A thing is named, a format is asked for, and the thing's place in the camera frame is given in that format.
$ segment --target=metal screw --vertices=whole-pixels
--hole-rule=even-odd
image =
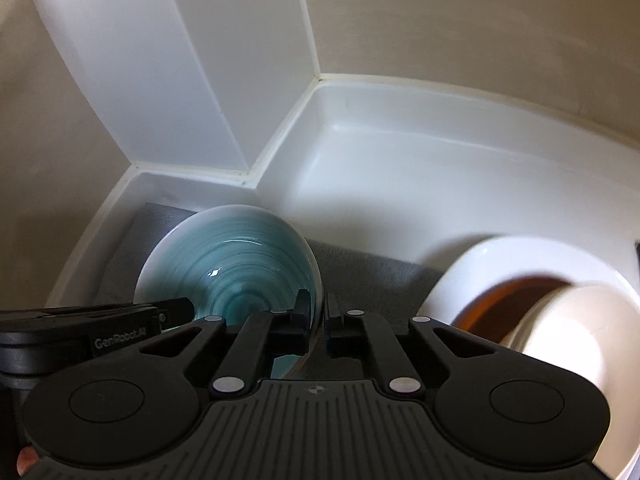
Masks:
[[[220,377],[213,381],[212,386],[223,394],[232,394],[244,388],[244,381],[240,377]]]
[[[412,377],[396,377],[389,381],[389,387],[399,394],[412,394],[420,389],[420,381]]]

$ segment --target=white wall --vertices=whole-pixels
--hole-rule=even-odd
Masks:
[[[324,73],[478,88],[640,146],[640,0],[307,0]]]
[[[314,76],[299,0],[175,0],[249,165]]]
[[[0,308],[45,304],[129,161],[31,0],[0,0]]]
[[[130,160],[246,170],[174,0],[34,0]]]
[[[314,77],[299,0],[34,0],[133,161],[247,170]]]

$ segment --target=dish drying mat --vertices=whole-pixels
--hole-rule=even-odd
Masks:
[[[104,269],[94,304],[132,302],[138,276],[151,251],[171,229],[193,214],[158,204],[142,206]],[[391,324],[407,323],[442,275],[429,267],[307,241],[318,261],[324,290],[336,295],[343,310],[377,312]],[[359,361],[327,357],[323,338],[321,327],[311,354],[287,378],[362,378]]]

